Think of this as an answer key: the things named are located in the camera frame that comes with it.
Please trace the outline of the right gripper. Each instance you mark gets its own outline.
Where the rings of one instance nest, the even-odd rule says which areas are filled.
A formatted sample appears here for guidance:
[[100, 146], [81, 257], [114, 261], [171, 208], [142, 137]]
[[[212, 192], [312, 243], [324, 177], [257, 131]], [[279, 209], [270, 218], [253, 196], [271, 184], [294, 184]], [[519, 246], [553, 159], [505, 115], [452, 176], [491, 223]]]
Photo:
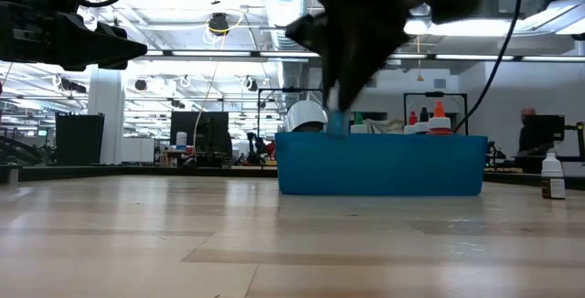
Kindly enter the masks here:
[[[408, 0], [319, 0], [324, 10], [300, 16], [285, 27], [285, 36], [319, 55], [322, 62], [322, 95], [329, 105], [340, 59], [361, 48], [386, 57], [408, 40], [403, 28], [410, 17]], [[348, 111], [379, 63], [351, 59], [340, 76], [340, 110]]]

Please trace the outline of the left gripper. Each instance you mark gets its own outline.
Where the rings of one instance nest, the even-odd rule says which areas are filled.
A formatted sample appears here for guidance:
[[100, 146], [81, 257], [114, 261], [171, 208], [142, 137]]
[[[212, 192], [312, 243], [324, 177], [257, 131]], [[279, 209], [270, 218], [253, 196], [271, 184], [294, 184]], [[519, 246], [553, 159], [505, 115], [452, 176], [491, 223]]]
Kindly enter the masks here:
[[146, 52], [145, 44], [130, 40], [119, 27], [98, 22], [91, 31], [75, 13], [0, 3], [0, 60], [87, 64], [62, 65], [65, 71], [124, 70]]

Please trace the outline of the green-capped large colouring bottle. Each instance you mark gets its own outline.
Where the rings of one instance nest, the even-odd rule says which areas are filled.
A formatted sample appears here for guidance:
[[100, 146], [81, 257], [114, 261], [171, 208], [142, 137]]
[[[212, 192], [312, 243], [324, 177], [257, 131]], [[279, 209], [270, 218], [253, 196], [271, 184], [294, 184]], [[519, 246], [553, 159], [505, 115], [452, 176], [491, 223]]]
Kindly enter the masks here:
[[368, 133], [367, 125], [361, 112], [356, 112], [353, 124], [350, 126], [351, 133]]

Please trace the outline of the blue plastic bin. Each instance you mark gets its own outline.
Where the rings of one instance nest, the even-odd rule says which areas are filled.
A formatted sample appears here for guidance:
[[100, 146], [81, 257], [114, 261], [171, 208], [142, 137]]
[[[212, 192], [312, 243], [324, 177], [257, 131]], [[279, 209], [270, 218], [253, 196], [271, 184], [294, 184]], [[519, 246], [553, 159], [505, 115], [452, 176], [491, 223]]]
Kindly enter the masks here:
[[466, 197], [482, 191], [482, 136], [277, 133], [279, 189], [287, 195]]

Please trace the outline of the orange-capped large colouring bottle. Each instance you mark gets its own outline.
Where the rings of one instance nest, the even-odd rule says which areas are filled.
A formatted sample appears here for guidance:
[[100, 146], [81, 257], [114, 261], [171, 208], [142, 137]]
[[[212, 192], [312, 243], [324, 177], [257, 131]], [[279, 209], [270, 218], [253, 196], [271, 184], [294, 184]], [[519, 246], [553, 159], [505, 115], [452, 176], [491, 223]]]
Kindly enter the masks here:
[[447, 116], [442, 101], [435, 102], [434, 113], [428, 124], [428, 135], [453, 135], [451, 119]]

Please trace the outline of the small brown dropper bottle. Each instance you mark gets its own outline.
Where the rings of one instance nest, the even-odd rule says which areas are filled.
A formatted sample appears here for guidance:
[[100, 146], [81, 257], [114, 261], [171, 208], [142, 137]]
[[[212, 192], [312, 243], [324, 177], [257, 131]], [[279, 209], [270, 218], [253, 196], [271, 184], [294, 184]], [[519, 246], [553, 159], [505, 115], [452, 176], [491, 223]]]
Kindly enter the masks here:
[[542, 162], [541, 193], [546, 199], [565, 199], [565, 174], [554, 152], [548, 152]]

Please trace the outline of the white plastic pipe cylinder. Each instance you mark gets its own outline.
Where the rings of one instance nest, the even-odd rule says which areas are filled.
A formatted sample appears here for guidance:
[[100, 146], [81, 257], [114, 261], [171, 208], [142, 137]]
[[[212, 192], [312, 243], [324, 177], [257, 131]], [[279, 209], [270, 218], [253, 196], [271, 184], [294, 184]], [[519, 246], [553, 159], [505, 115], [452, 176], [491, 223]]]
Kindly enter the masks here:
[[298, 101], [286, 113], [287, 132], [322, 132], [328, 123], [322, 105], [315, 101]]

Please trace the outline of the white building column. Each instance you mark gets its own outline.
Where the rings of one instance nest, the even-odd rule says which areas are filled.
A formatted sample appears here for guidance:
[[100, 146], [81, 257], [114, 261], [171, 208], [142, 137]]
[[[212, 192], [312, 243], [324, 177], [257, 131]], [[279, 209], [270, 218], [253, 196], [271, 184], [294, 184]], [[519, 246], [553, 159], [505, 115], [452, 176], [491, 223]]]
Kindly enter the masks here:
[[103, 114], [102, 165], [122, 162], [122, 136], [127, 80], [120, 70], [91, 67], [88, 114]]

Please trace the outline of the light crumpled cloth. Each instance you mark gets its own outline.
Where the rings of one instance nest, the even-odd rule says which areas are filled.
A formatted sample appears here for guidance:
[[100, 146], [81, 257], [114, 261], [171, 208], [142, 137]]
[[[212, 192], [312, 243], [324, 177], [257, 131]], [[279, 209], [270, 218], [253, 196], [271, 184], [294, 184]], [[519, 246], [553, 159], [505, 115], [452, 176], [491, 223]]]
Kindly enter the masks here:
[[402, 120], [376, 121], [365, 119], [364, 125], [369, 133], [375, 134], [403, 134], [404, 122]]

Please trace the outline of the black cabinet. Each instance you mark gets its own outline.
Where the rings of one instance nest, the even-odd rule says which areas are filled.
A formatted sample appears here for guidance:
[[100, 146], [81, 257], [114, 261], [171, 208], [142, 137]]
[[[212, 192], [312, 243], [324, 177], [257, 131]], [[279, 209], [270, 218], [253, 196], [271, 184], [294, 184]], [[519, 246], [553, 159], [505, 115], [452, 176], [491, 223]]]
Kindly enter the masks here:
[[56, 114], [56, 160], [59, 166], [97, 165], [105, 115]]

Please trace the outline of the long ceiling light strip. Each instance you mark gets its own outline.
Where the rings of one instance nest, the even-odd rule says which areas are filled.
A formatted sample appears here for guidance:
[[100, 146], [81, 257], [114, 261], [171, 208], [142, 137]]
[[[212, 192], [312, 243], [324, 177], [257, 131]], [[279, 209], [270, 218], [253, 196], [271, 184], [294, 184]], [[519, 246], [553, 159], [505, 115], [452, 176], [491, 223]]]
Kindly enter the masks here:
[[[229, 51], [229, 50], [148, 50], [137, 60], [161, 59], [317, 59], [319, 55], [304, 51]], [[439, 60], [439, 61], [496, 61], [497, 55], [466, 55], [466, 54], [420, 54], [399, 53], [388, 59], [399, 60]], [[543, 62], [543, 63], [585, 63], [585, 56], [523, 56], [504, 55], [505, 62]]]

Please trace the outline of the black standing monitor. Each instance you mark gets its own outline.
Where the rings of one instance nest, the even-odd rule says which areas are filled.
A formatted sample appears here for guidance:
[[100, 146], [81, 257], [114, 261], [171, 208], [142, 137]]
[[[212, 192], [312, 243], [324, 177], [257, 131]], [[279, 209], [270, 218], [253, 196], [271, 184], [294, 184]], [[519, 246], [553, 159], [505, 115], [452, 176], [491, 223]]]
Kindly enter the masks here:
[[172, 112], [171, 145], [176, 145], [177, 132], [188, 133], [187, 146], [195, 147], [197, 154], [232, 156], [227, 112]]

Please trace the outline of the person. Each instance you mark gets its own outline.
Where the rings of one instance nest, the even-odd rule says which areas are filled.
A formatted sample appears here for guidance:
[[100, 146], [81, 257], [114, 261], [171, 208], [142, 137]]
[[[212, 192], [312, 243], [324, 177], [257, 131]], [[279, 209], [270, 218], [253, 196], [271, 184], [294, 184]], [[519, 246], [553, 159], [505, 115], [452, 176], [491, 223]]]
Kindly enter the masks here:
[[523, 124], [519, 136], [519, 155], [531, 155], [538, 152], [538, 133], [528, 125], [527, 118], [536, 115], [534, 108], [525, 108], [521, 111], [521, 122]]

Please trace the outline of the black background desk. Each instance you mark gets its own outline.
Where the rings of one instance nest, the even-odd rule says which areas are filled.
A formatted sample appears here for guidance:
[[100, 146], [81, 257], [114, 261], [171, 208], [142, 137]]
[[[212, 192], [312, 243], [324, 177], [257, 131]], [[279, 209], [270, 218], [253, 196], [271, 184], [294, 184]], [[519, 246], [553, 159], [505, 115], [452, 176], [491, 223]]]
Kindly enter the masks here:
[[[539, 174], [542, 169], [542, 162], [547, 156], [543, 155], [524, 155], [515, 157], [515, 165], [523, 170], [527, 174]], [[585, 164], [585, 159], [579, 158], [578, 156], [559, 156], [557, 159], [562, 163], [578, 163]]]

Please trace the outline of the black metal frame stand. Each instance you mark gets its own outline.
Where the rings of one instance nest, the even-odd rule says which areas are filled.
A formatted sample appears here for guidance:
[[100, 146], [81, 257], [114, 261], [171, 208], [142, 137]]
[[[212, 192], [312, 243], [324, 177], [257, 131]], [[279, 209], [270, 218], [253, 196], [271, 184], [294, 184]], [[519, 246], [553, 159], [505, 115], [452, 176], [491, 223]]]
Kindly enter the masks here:
[[[298, 101], [312, 101], [311, 95], [313, 92], [317, 92], [319, 89], [306, 89], [306, 88], [298, 88], [298, 87], [285, 87], [279, 89], [273, 88], [264, 88], [258, 90], [258, 110], [257, 110], [257, 133], [255, 138], [256, 143], [256, 154], [259, 157], [258, 165], [263, 168], [264, 166], [272, 166], [276, 165], [275, 161], [275, 140], [272, 140], [269, 144], [265, 144], [261, 137], [260, 137], [260, 128], [261, 128], [261, 110], [265, 108], [265, 105], [268, 101], [276, 103], [277, 100], [273, 99], [271, 96], [275, 92], [279, 92], [283, 98], [285, 98], [289, 94], [297, 95]], [[288, 106], [285, 113], [282, 116], [282, 123], [278, 126], [277, 132], [278, 133], [287, 133], [286, 127], [284, 124], [286, 113], [289, 109], [296, 103], [294, 102], [291, 106]]]
[[415, 111], [420, 113], [422, 107], [428, 109], [429, 115], [432, 115], [436, 101], [443, 101], [445, 112], [451, 119], [452, 131], [456, 132], [456, 127], [470, 111], [469, 98], [467, 93], [454, 93], [443, 91], [427, 92], [405, 92], [402, 94], [402, 120], [405, 125], [410, 124], [410, 113]]

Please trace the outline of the round silver air duct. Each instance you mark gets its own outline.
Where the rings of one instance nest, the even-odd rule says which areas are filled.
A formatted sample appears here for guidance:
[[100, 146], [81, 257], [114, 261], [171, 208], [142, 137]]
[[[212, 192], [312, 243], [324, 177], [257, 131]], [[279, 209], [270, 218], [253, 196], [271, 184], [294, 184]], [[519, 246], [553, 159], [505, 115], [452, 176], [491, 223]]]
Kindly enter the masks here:
[[[271, 32], [271, 42], [277, 51], [301, 51], [303, 48], [287, 38], [286, 26], [307, 13], [310, 0], [265, 0], [265, 11], [270, 26], [276, 27]], [[282, 88], [308, 87], [309, 66], [307, 62], [280, 61], [277, 63], [277, 77]]]

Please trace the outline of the black table frame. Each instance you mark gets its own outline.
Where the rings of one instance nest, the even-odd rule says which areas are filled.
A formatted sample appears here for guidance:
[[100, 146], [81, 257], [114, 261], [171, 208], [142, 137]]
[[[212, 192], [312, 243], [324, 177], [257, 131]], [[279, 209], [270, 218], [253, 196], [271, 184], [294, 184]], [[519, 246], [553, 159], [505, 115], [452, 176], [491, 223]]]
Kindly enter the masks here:
[[[0, 165], [0, 184], [8, 183], [11, 165]], [[17, 167], [18, 180], [41, 181], [57, 179], [75, 179], [100, 176], [219, 176], [244, 178], [277, 178], [276, 169], [253, 169], [252, 167], [217, 169], [179, 169], [148, 166], [27, 166]], [[498, 184], [517, 186], [540, 186], [539, 175], [512, 174], [512, 173], [484, 173], [484, 181]], [[566, 177], [566, 188], [585, 191], [585, 176]]]

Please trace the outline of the wall-mounted black monitor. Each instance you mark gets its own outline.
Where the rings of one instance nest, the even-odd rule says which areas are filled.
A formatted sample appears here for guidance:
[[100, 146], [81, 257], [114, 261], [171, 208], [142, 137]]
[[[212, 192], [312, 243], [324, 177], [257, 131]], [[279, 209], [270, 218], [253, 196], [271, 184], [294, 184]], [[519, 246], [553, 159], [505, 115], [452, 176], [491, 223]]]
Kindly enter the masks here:
[[565, 117], [563, 115], [528, 115], [526, 128], [543, 143], [563, 141]]

